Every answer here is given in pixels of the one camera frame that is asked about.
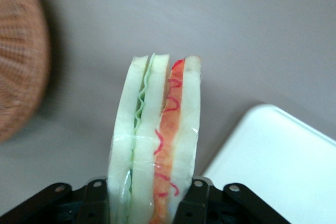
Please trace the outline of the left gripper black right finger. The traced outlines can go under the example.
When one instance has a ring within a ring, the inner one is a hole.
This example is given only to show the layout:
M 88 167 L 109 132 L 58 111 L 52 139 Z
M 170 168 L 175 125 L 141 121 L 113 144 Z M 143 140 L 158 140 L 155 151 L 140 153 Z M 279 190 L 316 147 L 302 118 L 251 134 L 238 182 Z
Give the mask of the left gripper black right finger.
M 173 223 L 288 223 L 248 187 L 231 183 L 217 189 L 209 178 L 194 178 Z

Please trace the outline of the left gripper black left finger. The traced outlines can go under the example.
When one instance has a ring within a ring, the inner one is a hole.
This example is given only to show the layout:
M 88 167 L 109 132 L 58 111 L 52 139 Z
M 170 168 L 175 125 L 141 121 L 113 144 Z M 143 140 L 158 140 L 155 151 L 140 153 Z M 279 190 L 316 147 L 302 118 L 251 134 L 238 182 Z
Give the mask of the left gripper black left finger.
M 105 178 L 91 180 L 73 190 L 55 183 L 1 216 L 1 223 L 109 223 Z

